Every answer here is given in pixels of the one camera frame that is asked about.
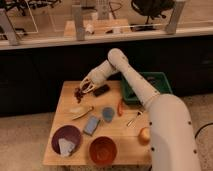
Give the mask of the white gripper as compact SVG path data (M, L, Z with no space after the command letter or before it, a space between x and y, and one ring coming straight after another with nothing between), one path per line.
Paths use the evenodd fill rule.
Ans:
M96 88L95 85L100 85L104 82L104 76L100 70L93 69L89 72L88 76L86 76L80 83L80 88L84 94L93 91Z

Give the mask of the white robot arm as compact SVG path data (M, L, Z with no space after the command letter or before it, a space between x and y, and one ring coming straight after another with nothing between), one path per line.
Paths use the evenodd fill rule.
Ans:
M81 81L84 93L120 72L149 115L152 171L201 171L190 112L173 94L160 93L128 62L118 48Z

